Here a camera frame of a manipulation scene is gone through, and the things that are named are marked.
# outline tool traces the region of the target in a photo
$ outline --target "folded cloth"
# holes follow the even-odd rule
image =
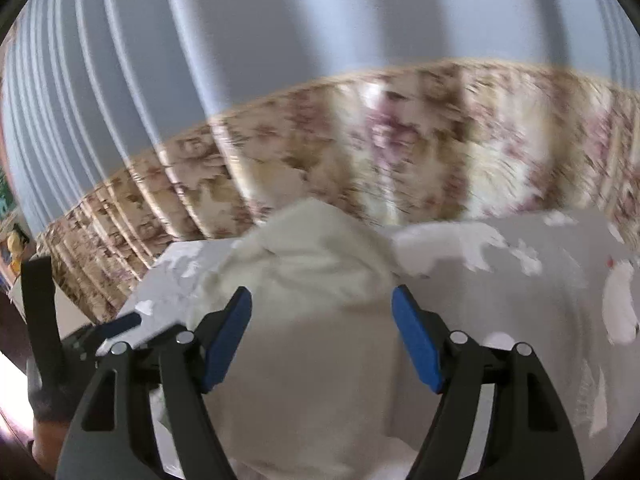
[[[228,456],[273,480],[405,478],[415,452],[385,436],[395,269],[385,238],[305,200],[203,277],[191,329],[240,285],[254,299],[226,379],[205,398]]]

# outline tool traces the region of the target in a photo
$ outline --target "floral pattern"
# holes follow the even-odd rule
[[[609,82],[508,62],[319,80],[128,160],[40,246],[100,320],[172,241],[239,236],[309,195],[370,224],[595,205],[638,248],[639,111]]]

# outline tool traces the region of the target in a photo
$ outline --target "beige cloth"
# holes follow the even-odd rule
[[[239,285],[254,298],[226,380],[206,397],[229,456],[269,479],[404,478],[415,453],[385,437],[399,349],[394,267],[383,237],[305,200],[204,277],[190,328]]]

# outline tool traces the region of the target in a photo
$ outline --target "silver screw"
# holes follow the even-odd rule
[[[181,345],[188,345],[191,341],[193,341],[193,339],[194,339],[193,332],[189,332],[188,330],[184,330],[183,332],[180,332],[175,337],[175,340]]]
[[[127,351],[127,348],[129,348],[128,344],[126,344],[124,341],[118,341],[111,347],[111,353],[114,355],[121,355]]]
[[[516,352],[520,355],[529,356],[533,354],[533,348],[526,343],[518,343],[516,345]]]
[[[451,334],[449,334],[449,339],[451,339],[451,341],[456,345],[463,345],[464,343],[469,341],[469,336],[461,330],[456,330],[455,332],[451,332]]]

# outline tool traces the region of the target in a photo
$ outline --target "floral wallpaper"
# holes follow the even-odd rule
[[[637,248],[639,104],[604,80],[507,62],[313,81],[140,153],[40,247],[100,320],[169,243],[239,236],[308,195],[370,224],[597,206]]]

